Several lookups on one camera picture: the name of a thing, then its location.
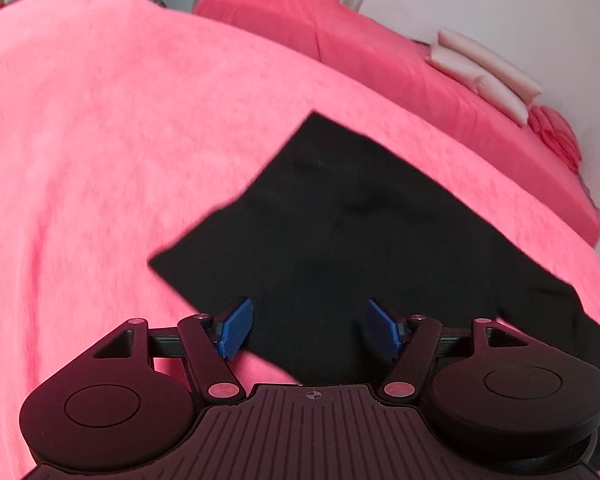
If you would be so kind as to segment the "black pants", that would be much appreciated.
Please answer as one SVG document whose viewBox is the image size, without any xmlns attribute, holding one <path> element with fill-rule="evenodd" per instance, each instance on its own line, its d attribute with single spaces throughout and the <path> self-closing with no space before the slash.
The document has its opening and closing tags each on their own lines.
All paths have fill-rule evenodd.
<svg viewBox="0 0 600 480">
<path fill-rule="evenodd" d="M 254 307 L 245 347 L 302 384 L 377 382 L 367 301 L 449 327 L 501 318 L 600 369 L 582 295 L 440 184 L 313 114 L 247 191 L 150 267 L 196 310 Z"/>
</svg>

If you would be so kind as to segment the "pink blanket near bed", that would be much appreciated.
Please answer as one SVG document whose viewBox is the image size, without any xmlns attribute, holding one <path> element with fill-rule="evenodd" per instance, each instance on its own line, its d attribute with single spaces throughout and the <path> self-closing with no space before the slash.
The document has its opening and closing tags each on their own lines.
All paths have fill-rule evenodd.
<svg viewBox="0 0 600 480">
<path fill-rule="evenodd" d="M 0 10 L 0 479 L 33 467 L 18 418 L 40 382 L 128 318 L 187 315 L 148 257 L 234 200 L 314 110 L 444 185 L 600 323 L 588 243 L 355 80 L 149 0 L 20 0 Z"/>
</svg>

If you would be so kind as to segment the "pink blanket bed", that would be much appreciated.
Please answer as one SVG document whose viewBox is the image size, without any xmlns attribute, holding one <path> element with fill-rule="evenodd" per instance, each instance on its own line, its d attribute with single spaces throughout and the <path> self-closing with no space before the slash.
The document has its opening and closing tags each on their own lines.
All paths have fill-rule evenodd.
<svg viewBox="0 0 600 480">
<path fill-rule="evenodd" d="M 193 10 L 314 58 L 467 146 L 562 218 L 588 244 L 600 211 L 572 172 L 531 130 L 429 65 L 428 47 L 338 0 L 199 0 Z"/>
<path fill-rule="evenodd" d="M 0 10 L 0 479 L 33 467 L 18 418 L 40 382 L 128 318 L 187 315 L 148 257 L 234 200 L 314 110 L 444 185 L 600 323 L 588 243 L 355 80 L 149 0 L 20 0 Z"/>
</svg>

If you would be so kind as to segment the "lower pale pink pillow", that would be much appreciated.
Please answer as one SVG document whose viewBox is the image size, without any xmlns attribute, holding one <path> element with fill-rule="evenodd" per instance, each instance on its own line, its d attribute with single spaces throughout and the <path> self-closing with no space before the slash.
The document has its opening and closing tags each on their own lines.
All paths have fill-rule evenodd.
<svg viewBox="0 0 600 480">
<path fill-rule="evenodd" d="M 440 44 L 431 46 L 426 61 L 439 72 L 480 96 L 519 127 L 528 124 L 529 112 L 524 101 L 504 82 L 476 62 Z"/>
</svg>

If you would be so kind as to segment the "pale pink pillow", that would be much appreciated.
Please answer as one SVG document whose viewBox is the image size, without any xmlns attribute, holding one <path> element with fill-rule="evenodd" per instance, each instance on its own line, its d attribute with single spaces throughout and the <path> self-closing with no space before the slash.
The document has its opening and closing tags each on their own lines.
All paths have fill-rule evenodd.
<svg viewBox="0 0 600 480">
<path fill-rule="evenodd" d="M 438 44 L 477 63 L 530 106 L 543 92 L 541 85 L 513 63 L 475 39 L 451 29 L 438 31 Z"/>
<path fill-rule="evenodd" d="M 529 112 L 524 101 L 504 82 L 476 62 L 440 44 L 431 46 L 426 61 L 439 72 L 480 96 L 519 127 L 528 124 Z"/>
</svg>

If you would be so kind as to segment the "folded red blanket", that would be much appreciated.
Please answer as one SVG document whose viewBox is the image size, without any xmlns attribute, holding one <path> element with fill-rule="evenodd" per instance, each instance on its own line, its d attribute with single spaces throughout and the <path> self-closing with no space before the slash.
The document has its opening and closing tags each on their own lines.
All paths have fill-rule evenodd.
<svg viewBox="0 0 600 480">
<path fill-rule="evenodd" d="M 569 122 L 546 105 L 533 105 L 528 124 L 540 140 L 576 174 L 580 170 L 582 154 L 576 134 Z"/>
</svg>

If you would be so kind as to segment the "upper pale pink pillow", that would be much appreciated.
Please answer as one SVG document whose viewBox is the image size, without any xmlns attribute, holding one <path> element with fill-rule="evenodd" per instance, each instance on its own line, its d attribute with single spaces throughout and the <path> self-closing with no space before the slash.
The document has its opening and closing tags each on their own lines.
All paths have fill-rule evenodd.
<svg viewBox="0 0 600 480">
<path fill-rule="evenodd" d="M 438 44 L 477 63 L 530 106 L 543 92 L 541 85 L 513 63 L 475 39 L 451 29 L 438 31 Z"/>
</svg>

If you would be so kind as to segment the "pink blanket far bed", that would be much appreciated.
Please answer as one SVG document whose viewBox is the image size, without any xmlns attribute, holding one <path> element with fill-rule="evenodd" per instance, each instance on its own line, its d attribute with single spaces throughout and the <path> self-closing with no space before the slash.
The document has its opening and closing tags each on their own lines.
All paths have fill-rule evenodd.
<svg viewBox="0 0 600 480">
<path fill-rule="evenodd" d="M 562 218 L 588 244 L 600 211 L 572 172 L 531 130 L 429 65 L 428 47 L 338 0 L 199 0 L 193 10 L 314 58 L 467 146 Z"/>
</svg>

